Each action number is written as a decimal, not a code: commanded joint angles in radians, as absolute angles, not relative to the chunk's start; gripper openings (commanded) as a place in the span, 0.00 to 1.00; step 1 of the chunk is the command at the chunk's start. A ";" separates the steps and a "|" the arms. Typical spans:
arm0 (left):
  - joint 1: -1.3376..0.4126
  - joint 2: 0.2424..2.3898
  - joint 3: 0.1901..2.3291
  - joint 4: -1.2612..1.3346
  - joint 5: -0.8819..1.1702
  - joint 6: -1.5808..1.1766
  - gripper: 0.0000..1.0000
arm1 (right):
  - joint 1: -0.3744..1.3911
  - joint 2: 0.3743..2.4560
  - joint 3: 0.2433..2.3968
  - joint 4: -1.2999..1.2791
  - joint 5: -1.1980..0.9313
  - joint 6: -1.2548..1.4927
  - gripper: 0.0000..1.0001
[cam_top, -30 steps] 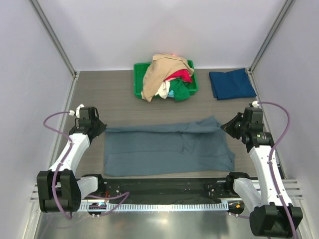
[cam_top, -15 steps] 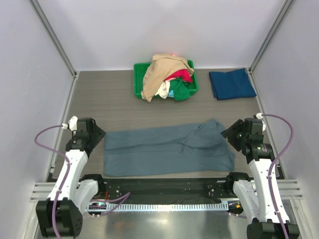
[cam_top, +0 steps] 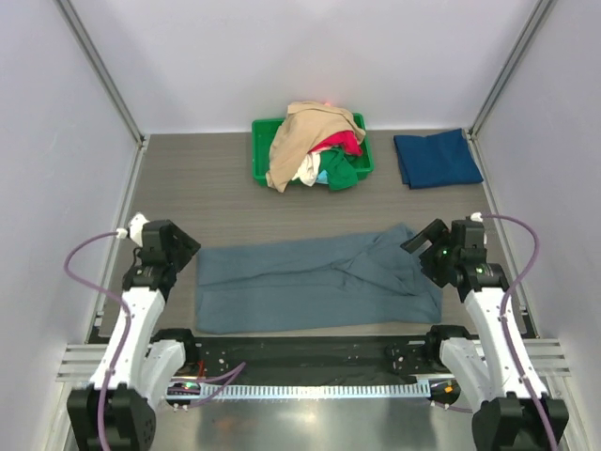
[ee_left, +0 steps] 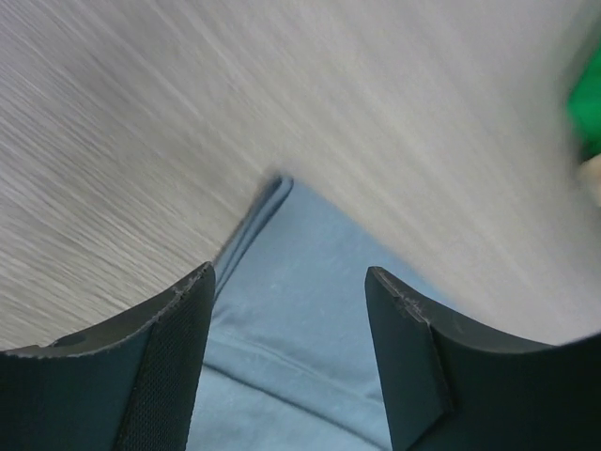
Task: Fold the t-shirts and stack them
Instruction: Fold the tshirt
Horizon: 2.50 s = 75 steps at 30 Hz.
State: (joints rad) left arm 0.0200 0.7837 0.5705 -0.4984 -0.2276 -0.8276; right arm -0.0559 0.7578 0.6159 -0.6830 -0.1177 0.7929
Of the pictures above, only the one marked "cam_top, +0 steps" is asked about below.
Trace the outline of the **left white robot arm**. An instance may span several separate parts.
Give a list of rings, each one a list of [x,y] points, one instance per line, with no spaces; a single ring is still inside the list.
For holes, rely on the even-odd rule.
[[[172,221],[149,221],[141,213],[112,235],[134,243],[134,262],[121,294],[98,289],[119,304],[119,315],[100,363],[84,387],[70,392],[67,410],[81,450],[148,450],[170,380],[199,364],[191,330],[155,325],[200,245]]]

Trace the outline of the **grey-blue t shirt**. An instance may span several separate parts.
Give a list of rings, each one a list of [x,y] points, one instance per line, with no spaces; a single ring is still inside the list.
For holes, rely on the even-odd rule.
[[[438,323],[442,292],[401,247],[413,235],[398,224],[379,232],[203,250],[195,327],[248,334]]]

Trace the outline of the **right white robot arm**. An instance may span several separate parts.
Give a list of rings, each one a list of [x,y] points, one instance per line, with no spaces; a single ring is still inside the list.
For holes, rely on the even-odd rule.
[[[423,349],[432,370],[449,370],[472,411],[471,432],[479,450],[556,450],[569,420],[536,373],[512,311],[522,281],[509,281],[501,265],[487,260],[484,215],[446,225],[436,219],[401,247],[417,253],[422,274],[435,285],[453,286],[477,330],[472,340],[460,326],[430,329]]]

